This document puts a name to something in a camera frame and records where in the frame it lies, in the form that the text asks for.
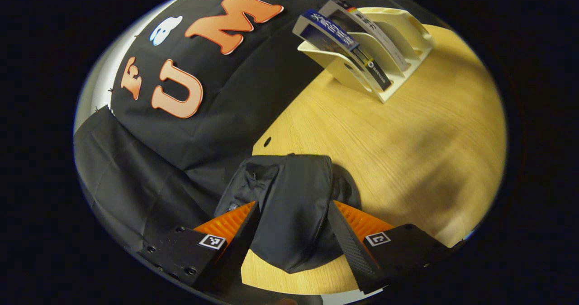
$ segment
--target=white cloud sticker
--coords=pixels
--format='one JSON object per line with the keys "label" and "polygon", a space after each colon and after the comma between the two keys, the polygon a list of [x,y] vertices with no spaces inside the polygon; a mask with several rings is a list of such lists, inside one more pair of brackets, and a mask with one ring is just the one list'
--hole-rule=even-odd
{"label": "white cloud sticker", "polygon": [[171,30],[175,29],[182,20],[183,17],[179,16],[179,18],[167,18],[159,23],[157,28],[153,30],[153,33],[151,33],[151,36],[149,37],[149,40],[153,41],[153,46],[157,46],[165,41],[165,38],[167,38]]}

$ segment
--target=black cloth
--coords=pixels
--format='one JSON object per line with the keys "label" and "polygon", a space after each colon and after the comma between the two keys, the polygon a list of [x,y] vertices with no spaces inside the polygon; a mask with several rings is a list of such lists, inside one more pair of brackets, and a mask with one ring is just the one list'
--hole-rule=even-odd
{"label": "black cloth", "polygon": [[[221,1],[178,0],[155,17],[124,55],[111,100],[115,117],[129,132],[216,200],[239,163],[252,155],[253,144],[261,134],[322,71],[297,50],[302,39],[291,29],[300,14],[318,10],[328,0],[261,0],[280,4],[284,10],[266,23],[255,23],[247,15],[254,29],[240,33],[243,41],[229,55],[221,54],[219,45],[209,39],[184,36],[197,19],[224,15]],[[391,0],[347,1],[357,7],[398,7]],[[179,16],[183,17],[180,24],[165,41],[153,46],[149,37],[155,27]],[[132,56],[142,78],[137,100],[120,88],[122,73]],[[177,118],[151,107],[157,85],[176,99],[188,96],[180,84],[160,80],[159,71],[167,59],[203,86],[203,100],[192,117]]]}
{"label": "black cloth", "polygon": [[288,273],[317,268],[342,254],[327,222],[331,200],[361,207],[352,177],[324,155],[259,155],[246,159],[233,175],[214,215],[254,200],[262,218],[252,251]]}
{"label": "black cloth", "polygon": [[74,136],[79,181],[89,206],[123,247],[142,248],[176,225],[211,219],[217,200],[151,151],[101,108]]}

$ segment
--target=book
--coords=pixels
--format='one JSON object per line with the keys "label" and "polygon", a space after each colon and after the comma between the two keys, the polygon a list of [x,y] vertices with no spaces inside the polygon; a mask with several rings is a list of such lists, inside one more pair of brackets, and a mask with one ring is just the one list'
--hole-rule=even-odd
{"label": "book", "polygon": [[405,71],[408,69],[408,62],[388,35],[376,23],[366,18],[362,12],[345,0],[329,0],[320,9],[319,13],[349,33],[368,33],[372,35],[388,51],[400,70]]}
{"label": "book", "polygon": [[292,32],[320,51],[335,52],[352,61],[360,71],[370,76],[385,91],[391,82],[374,58],[364,51],[352,36],[315,10],[300,15]]}

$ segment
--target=white rack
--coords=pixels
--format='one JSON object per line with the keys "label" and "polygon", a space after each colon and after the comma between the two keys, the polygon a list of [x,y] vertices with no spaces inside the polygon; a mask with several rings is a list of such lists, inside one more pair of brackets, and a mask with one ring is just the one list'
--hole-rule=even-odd
{"label": "white rack", "polygon": [[382,91],[374,78],[360,71],[358,66],[342,54],[320,51],[307,41],[298,46],[298,51],[304,52],[324,67],[341,84],[375,95],[382,103],[385,103],[422,64],[435,46],[435,42],[422,24],[408,11],[391,8],[359,8],[358,10],[388,35],[409,63],[407,70],[402,71],[389,52],[372,35],[348,33],[360,43],[364,50],[368,51],[388,76],[392,84],[385,91]]}

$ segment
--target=light wood surface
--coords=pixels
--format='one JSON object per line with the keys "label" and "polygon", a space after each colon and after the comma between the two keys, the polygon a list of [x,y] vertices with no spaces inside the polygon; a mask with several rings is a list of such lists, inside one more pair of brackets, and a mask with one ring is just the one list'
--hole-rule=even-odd
{"label": "light wood surface", "polygon": [[[507,134],[484,65],[455,33],[425,27],[435,49],[385,104],[324,71],[256,142],[253,154],[329,155],[354,177],[362,210],[392,225],[413,223],[452,247],[494,200]],[[249,251],[242,280],[286,293],[357,289],[343,255],[287,274]]]}

